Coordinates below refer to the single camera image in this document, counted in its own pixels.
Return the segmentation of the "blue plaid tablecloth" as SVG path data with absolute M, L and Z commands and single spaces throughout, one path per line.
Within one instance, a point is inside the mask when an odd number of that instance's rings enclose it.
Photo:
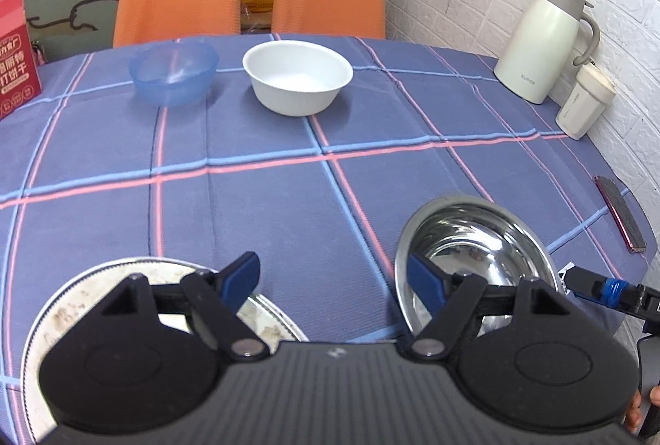
M 134 92 L 122 47 L 50 63 L 42 92 L 1 122 L 1 427 L 28 434 L 22 350 L 60 286 L 97 264 L 165 256 L 221 267 L 259 255 L 259 290 L 313 340 L 371 341 L 405 323 L 394 289 L 399 234 L 421 205 L 480 196 L 520 217 L 557 266 L 649 280 L 597 190 L 627 197 L 646 243 L 648 186 L 591 141 L 566 138 L 554 103 L 517 98 L 489 57 L 327 37 L 354 69 L 328 109 L 265 109 L 242 66 L 257 35 L 216 37 L 212 90 L 159 109 Z

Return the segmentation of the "smartphone in pink case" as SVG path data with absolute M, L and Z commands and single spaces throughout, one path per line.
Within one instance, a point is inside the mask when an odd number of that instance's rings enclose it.
M 629 252 L 643 253 L 646 250 L 646 241 L 619 188 L 608 177 L 596 176 L 594 183 L 608 206 Z

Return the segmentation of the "cream thermos jug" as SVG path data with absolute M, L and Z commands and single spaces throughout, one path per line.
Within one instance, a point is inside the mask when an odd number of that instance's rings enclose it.
M 512 93 L 534 104 L 545 101 L 572 54 L 580 24 L 591 27 L 585 51 L 573 64 L 592 59 L 601 29 L 586 13 L 587 0 L 533 0 L 495 64 L 495 77 Z

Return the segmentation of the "red cracker box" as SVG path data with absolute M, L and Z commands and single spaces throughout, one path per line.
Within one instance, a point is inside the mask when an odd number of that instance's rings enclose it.
M 24 0 L 0 2 L 0 118 L 41 94 Z

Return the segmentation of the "blue plastic bowl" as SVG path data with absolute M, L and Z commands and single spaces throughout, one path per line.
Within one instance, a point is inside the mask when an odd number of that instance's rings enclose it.
M 174 108 L 206 96 L 218 62 L 217 52 L 207 43 L 159 43 L 135 55 L 129 73 L 140 99 Z

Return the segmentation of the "floral rimmed deep plate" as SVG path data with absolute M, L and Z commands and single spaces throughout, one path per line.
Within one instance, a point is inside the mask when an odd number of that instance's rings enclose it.
M 38 384 L 41 360 L 52 346 L 82 319 L 123 278 L 139 273 L 152 284 L 176 284 L 203 268 L 189 262 L 163 257 L 126 257 L 89 268 L 65 283 L 41 309 L 28 334 L 22 355 L 21 403 L 29 444 L 38 443 L 55 426 Z M 269 347 L 278 350 L 282 341 L 304 341 L 303 331 L 281 309 L 261 294 L 252 294 L 238 316 Z

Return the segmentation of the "stainless steel bowl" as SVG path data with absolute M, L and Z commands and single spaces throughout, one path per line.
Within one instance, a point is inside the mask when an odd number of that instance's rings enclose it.
M 563 290 L 545 246 L 519 217 L 473 196 L 436 198 L 410 217 L 395 253 L 397 300 L 414 334 L 429 323 L 431 313 L 407 283 L 412 254 L 448 274 L 478 274 L 492 285 L 515 286 L 520 278 L 540 278 Z

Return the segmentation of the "cream tumbler cup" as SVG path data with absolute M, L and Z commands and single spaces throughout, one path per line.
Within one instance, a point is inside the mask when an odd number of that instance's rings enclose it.
M 572 91 L 555 121 L 566 136 L 580 140 L 615 96 L 614 82 L 595 63 L 580 65 Z

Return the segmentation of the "white ceramic bowl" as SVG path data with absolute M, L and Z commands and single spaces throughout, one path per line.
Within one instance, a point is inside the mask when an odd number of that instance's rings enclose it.
M 328 109 L 354 78 L 344 56 L 303 41 L 258 44 L 243 56 L 243 68 L 262 106 L 296 118 Z

